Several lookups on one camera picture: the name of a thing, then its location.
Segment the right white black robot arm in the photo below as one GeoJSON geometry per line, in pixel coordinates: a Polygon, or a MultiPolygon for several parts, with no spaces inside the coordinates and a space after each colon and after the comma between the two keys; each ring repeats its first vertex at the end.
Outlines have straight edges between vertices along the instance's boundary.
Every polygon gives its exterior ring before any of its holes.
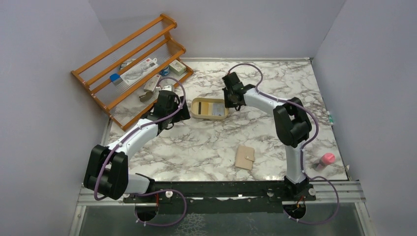
{"type": "Polygon", "coordinates": [[[309,139],[312,124],[302,102],[292,99],[276,98],[263,93],[254,85],[244,85],[235,72],[222,78],[225,107],[240,110],[242,106],[257,108],[274,119],[278,139],[285,145],[286,175],[284,186],[286,194],[295,197],[307,187],[309,181],[303,173],[301,159],[302,146],[309,139]]]}

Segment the beige oval tray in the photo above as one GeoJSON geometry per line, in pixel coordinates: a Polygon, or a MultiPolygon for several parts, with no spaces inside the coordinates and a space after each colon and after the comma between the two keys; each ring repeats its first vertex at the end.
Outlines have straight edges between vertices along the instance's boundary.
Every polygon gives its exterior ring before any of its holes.
{"type": "Polygon", "coordinates": [[[224,99],[196,97],[191,102],[191,115],[194,118],[223,120],[229,115],[224,99]]]}

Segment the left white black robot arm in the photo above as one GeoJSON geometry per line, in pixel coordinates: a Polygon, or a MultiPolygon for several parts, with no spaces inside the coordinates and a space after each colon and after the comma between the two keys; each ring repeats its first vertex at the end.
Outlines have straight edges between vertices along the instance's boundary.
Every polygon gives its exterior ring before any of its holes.
{"type": "Polygon", "coordinates": [[[128,164],[146,143],[174,123],[190,119],[185,96],[170,90],[159,92],[158,99],[136,125],[118,140],[96,145],[90,153],[83,185],[94,193],[96,200],[106,197],[117,200],[124,194],[145,194],[153,179],[142,174],[130,174],[128,164]]]}

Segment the beige leather card holder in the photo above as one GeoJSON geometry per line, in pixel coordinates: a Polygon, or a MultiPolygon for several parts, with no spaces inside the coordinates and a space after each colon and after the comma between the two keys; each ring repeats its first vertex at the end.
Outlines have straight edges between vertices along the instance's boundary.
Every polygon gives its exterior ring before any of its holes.
{"type": "Polygon", "coordinates": [[[236,152],[235,167],[252,170],[255,161],[254,154],[254,148],[240,145],[236,152]]]}

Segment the orange wooden shelf rack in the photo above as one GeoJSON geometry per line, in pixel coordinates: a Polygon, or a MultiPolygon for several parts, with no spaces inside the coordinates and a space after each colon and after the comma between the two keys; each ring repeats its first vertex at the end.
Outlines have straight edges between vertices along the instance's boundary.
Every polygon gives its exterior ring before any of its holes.
{"type": "Polygon", "coordinates": [[[171,76],[184,82],[193,70],[181,61],[186,48],[171,35],[177,22],[160,14],[71,74],[114,125],[126,131],[157,100],[140,99],[149,82],[171,76]]]}

